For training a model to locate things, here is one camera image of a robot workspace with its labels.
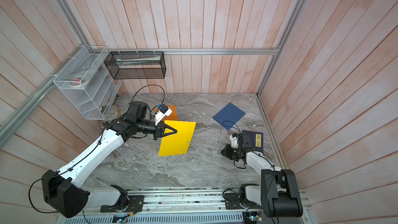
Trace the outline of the orange paper document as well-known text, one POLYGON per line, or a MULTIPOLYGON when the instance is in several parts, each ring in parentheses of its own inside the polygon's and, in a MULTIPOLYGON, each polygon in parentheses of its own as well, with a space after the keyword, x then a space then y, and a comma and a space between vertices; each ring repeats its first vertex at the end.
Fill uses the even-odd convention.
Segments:
POLYGON ((178 121, 178 116, 177 116, 177 112, 176 112, 175 105, 169 105, 168 107, 169 107, 173 112, 170 114, 170 116, 164 117, 164 118, 162 119, 162 121, 166 121, 166 120, 178 121))

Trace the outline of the yellow paper document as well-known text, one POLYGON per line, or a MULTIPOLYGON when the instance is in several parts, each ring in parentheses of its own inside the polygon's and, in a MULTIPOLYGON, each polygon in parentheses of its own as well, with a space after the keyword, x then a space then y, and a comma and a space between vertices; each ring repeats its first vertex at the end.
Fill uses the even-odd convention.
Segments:
POLYGON ((165 123, 175 128, 178 132, 161 139, 159 156, 186 154, 190 146, 187 142, 192 141, 196 123, 172 120, 166 120, 165 123))

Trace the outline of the blue paper document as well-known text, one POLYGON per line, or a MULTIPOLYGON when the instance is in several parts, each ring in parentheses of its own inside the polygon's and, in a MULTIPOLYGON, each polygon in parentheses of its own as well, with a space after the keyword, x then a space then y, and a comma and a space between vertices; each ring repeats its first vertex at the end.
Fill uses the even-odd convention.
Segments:
POLYGON ((223 109, 217 112, 212 118, 226 130, 234 127, 246 113, 232 103, 228 103, 223 109))

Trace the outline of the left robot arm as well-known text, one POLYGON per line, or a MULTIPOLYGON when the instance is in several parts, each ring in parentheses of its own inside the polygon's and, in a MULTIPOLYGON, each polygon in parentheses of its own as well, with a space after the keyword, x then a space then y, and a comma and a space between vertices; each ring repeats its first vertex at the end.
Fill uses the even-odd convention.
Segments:
POLYGON ((152 119, 146 119, 148 104, 131 101, 126 113, 112 120, 99 138, 80 155, 57 171, 48 170, 40 179, 44 201, 66 218, 86 208, 108 206, 116 212, 130 208, 128 192, 117 185, 83 189, 88 176, 111 154, 137 133, 151 134, 154 140, 177 133, 163 118, 173 111, 163 104, 152 119))

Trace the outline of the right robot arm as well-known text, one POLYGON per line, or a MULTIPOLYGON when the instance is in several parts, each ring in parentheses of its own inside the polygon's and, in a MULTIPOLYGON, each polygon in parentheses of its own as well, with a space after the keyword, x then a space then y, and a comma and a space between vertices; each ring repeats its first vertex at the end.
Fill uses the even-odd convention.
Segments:
POLYGON ((233 162, 243 161, 241 170, 254 169, 260 183, 242 184, 237 192, 225 190, 226 208, 241 206, 249 210, 260 206, 269 218, 302 217, 304 209, 294 172, 273 164, 257 150, 249 135, 234 133, 230 135, 230 142, 220 153, 233 162))

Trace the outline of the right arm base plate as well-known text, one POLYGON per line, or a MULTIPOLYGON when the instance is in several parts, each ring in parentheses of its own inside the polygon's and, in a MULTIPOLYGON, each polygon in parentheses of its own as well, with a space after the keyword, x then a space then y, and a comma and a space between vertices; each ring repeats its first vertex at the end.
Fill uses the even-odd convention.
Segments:
POLYGON ((246 199, 243 194, 235 193, 231 190, 223 192, 222 197, 224 199, 226 209, 229 210, 261 207, 260 204, 257 204, 255 202, 246 199))

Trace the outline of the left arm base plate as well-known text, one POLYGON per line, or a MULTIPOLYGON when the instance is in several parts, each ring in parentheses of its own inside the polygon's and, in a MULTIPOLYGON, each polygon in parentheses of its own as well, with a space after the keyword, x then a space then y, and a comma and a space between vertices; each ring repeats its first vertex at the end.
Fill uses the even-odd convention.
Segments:
POLYGON ((142 211, 144 198, 145 197, 143 195, 122 196, 121 200, 118 200, 115 205, 101 206, 100 212, 101 213, 129 212, 135 214, 142 211))

